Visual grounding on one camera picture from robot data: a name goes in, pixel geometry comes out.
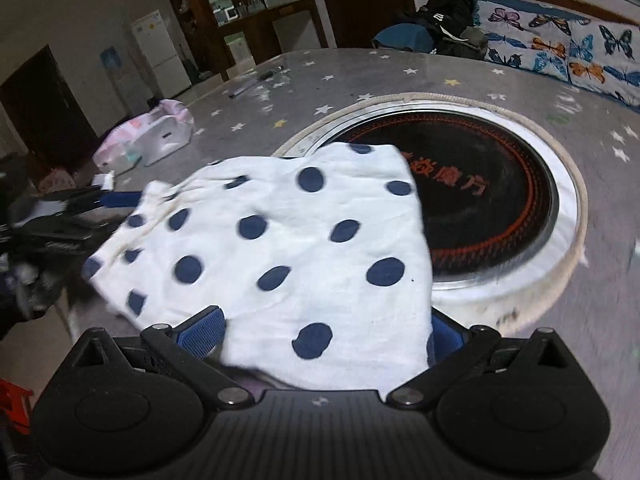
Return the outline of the gloved left hand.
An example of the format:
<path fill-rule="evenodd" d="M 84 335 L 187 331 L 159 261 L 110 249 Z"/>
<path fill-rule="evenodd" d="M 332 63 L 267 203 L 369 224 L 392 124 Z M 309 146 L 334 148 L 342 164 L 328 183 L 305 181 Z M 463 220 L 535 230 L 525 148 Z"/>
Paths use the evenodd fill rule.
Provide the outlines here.
<path fill-rule="evenodd" d="M 60 298 L 65 273 L 1 255 L 1 338 L 18 323 L 38 320 Z"/>

